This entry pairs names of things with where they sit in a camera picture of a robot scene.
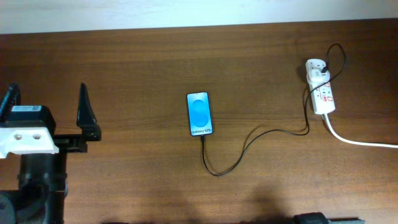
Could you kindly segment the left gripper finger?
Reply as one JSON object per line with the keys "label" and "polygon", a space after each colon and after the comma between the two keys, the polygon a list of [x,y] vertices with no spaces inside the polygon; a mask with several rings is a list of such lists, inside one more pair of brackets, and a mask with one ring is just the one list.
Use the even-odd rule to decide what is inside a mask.
{"label": "left gripper finger", "polygon": [[84,83],[80,85],[76,125],[81,129],[87,141],[101,141],[101,128],[91,107],[88,89]]}
{"label": "left gripper finger", "polygon": [[1,122],[4,123],[11,113],[13,106],[21,104],[21,91],[17,83],[11,83],[1,102]]}

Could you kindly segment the blue Samsung Galaxy smartphone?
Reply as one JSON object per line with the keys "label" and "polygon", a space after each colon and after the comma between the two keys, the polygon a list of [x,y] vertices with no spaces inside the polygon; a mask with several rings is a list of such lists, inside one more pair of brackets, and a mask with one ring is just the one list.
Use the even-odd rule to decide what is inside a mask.
{"label": "blue Samsung Galaxy smartphone", "polygon": [[207,92],[189,93],[187,95],[190,134],[204,136],[213,133],[210,101]]}

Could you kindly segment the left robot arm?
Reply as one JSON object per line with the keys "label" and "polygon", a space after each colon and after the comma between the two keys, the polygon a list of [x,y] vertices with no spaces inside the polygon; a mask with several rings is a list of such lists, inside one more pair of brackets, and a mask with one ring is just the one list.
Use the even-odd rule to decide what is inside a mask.
{"label": "left robot arm", "polygon": [[87,87],[80,86],[76,125],[80,134],[55,134],[56,122],[43,105],[22,105],[12,83],[1,102],[1,158],[19,155],[16,190],[1,191],[1,223],[63,223],[68,195],[67,155],[86,153],[101,140]]}

